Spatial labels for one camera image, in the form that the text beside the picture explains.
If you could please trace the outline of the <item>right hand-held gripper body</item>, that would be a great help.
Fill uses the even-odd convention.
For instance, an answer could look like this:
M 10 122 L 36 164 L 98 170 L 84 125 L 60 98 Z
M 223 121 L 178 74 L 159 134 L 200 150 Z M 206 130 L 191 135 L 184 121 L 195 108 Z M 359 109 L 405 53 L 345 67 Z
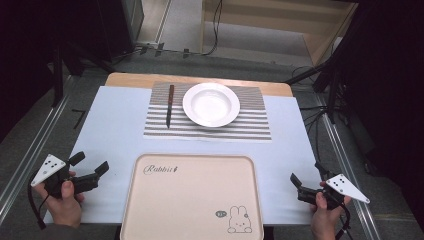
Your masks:
M 338 174 L 325 181 L 323 189 L 325 196 L 329 197 L 336 205 L 344 202 L 345 197 L 350 197 L 365 204 L 370 199 L 365 196 L 344 174 Z

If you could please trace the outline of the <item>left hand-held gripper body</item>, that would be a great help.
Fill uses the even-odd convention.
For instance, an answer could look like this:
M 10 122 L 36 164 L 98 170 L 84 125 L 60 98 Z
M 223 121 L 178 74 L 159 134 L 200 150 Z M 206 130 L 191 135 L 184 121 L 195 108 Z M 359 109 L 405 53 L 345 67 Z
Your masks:
M 56 199 L 70 196 L 70 192 L 62 194 L 63 185 L 67 185 L 71 179 L 70 165 L 54 155 L 49 154 L 35 176 L 30 180 L 30 186 L 42 197 L 51 196 Z

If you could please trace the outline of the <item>person's right hand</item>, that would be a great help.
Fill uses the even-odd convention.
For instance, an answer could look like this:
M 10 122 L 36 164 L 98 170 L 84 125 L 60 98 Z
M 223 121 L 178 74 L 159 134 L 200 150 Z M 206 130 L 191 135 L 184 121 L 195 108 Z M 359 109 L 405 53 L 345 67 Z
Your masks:
M 316 197 L 316 205 L 311 206 L 314 212 L 311 222 L 311 232 L 333 232 L 336 236 L 335 229 L 337 219 L 344 212 L 342 207 L 333 210 L 327 209 L 327 200 L 322 192 Z

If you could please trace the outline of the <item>person's left hand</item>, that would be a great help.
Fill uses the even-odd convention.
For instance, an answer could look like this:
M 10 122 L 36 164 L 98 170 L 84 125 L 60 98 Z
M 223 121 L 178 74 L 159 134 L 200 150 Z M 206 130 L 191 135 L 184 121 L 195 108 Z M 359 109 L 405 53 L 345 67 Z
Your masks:
M 44 183 L 34 186 L 33 189 L 45 201 L 54 224 L 73 228 L 78 228 L 80 226 L 82 217 L 80 203 L 84 200 L 84 195 L 82 193 L 74 193 L 74 184 L 71 181 L 62 183 L 62 197 L 60 199 L 50 197 L 44 187 Z

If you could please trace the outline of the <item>pale blue table cover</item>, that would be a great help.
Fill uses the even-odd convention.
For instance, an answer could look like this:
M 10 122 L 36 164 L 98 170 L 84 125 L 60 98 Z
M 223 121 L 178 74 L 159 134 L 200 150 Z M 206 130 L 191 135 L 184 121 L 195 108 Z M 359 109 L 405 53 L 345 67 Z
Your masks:
M 142 154 L 165 153 L 247 156 L 255 165 L 264 223 L 309 223 L 309 207 L 297 200 L 289 177 L 297 174 L 310 186 L 320 178 L 295 98 L 262 94 L 270 143 L 224 142 L 146 138 L 143 131 L 151 93 L 152 89 L 129 87 L 98 90 L 73 148 L 86 155 L 75 170 L 86 174 L 105 161 L 110 169 L 98 188 L 87 193 L 83 222 L 121 223 L 134 162 Z

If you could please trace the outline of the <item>grey striped placemat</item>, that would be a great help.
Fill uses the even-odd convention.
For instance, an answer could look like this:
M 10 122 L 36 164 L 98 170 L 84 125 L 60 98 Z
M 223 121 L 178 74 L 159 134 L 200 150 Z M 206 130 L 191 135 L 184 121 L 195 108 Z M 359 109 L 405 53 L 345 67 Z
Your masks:
M 168 91 L 175 85 L 170 128 L 166 126 Z M 240 112 L 228 125 L 204 127 L 190 120 L 183 110 L 185 93 L 197 84 L 157 82 L 147 110 L 143 135 L 146 138 L 270 143 L 272 141 L 263 96 L 257 87 L 227 86 L 240 100 Z

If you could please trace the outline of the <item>black tripod stand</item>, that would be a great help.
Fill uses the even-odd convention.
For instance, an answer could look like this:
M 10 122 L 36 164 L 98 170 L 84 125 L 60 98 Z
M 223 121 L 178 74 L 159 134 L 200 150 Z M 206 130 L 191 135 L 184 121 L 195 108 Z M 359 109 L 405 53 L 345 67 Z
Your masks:
M 360 32 L 365 29 L 365 22 L 369 18 L 372 8 L 379 0 L 347 0 L 348 2 L 357 3 L 357 9 L 353 14 L 345 36 L 334 50 L 331 56 L 317 67 L 313 67 L 295 77 L 285 81 L 289 86 L 298 83 L 308 77 L 318 74 L 318 78 L 313 84 L 315 93 L 322 93 L 327 87 L 330 87 L 328 103 L 324 107 L 323 112 L 327 114 L 330 122 L 334 122 L 334 112 L 336 105 L 337 88 L 341 79 L 341 69 L 348 62 L 348 55 L 353 52 L 353 47 L 360 40 Z

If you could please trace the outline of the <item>beige tray with rabbit print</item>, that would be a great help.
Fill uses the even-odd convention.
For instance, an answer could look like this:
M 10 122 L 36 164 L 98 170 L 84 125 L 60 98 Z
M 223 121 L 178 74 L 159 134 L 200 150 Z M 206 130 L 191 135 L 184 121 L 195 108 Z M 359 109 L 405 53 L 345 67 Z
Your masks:
M 255 168 L 245 156 L 137 159 L 121 240 L 263 240 Z

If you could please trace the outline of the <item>white deep plate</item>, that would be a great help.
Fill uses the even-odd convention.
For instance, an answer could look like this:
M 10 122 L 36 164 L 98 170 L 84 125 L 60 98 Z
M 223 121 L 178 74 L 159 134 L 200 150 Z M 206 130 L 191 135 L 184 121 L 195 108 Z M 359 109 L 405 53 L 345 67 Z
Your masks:
M 194 123 L 210 128 L 233 122 L 240 112 L 240 100 L 233 90 L 218 83 L 200 83 L 183 97 L 183 110 Z

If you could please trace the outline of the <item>wooden shelf unit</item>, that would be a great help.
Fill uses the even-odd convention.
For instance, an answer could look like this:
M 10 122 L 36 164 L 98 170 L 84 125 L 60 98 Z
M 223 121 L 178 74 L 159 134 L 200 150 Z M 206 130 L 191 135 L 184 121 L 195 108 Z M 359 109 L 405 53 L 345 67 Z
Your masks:
M 344 35 L 356 8 L 342 0 L 201 0 L 199 49 L 316 66 Z

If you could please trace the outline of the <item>dark cabinet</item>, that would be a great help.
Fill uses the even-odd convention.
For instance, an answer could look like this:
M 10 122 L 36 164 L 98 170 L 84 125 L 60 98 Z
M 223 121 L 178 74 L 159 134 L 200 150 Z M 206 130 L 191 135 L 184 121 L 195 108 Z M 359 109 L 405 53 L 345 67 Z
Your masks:
M 108 49 L 107 59 L 132 52 L 144 21 L 142 0 L 97 0 Z

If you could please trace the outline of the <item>metal floor rail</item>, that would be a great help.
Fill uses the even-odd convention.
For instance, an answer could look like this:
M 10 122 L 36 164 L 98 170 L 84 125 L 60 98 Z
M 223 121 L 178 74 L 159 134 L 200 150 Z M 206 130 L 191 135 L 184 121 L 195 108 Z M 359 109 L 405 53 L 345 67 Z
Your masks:
M 361 189 L 360 184 L 355 176 L 354 170 L 350 163 L 350 159 L 343 146 L 337 126 L 331 122 L 329 113 L 326 112 L 323 116 L 323 124 L 329 136 L 333 150 L 335 152 L 340 171 L 358 188 Z M 359 200 L 353 200 L 356 215 L 361 223 L 367 240 L 382 240 L 380 233 L 376 227 L 374 217 L 367 203 Z
M 43 116 L 42 124 L 37 127 L 37 132 L 32 138 L 29 146 L 23 150 L 24 155 L 19 161 L 15 160 L 17 164 L 16 168 L 9 170 L 11 176 L 8 178 L 5 186 L 0 190 L 0 225 L 6 219 L 19 192 L 25 185 L 26 179 L 35 165 L 45 143 L 49 139 L 53 128 L 61 117 L 79 80 L 80 78 L 76 76 L 68 76 L 65 79 L 63 98 L 55 107 L 48 107 L 48 111 Z

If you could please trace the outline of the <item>black angled bracket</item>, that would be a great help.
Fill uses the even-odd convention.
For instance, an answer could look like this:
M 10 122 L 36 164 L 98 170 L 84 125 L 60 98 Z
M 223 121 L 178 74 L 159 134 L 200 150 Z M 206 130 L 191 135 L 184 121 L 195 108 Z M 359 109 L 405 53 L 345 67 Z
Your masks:
M 85 115 L 87 113 L 87 110 L 71 109 L 71 111 L 74 112 L 74 113 L 78 113 L 79 114 L 79 117 L 78 117 L 76 123 L 73 126 L 73 129 L 76 130 L 78 128 L 78 126 L 81 124 L 82 120 L 84 119 L 84 117 L 85 117 Z

